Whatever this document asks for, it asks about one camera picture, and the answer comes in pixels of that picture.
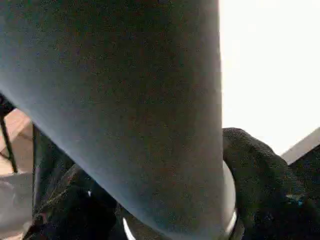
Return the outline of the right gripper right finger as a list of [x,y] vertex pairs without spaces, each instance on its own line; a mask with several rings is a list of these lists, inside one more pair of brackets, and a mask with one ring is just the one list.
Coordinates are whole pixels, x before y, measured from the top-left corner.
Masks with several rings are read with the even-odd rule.
[[223,159],[235,181],[244,240],[318,240],[320,210],[267,144],[240,128],[223,128]]

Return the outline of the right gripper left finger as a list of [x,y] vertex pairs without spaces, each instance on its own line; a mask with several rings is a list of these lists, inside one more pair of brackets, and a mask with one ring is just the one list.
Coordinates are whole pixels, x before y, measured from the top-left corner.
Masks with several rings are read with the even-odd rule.
[[26,240],[124,240],[116,200],[74,164],[39,207]]

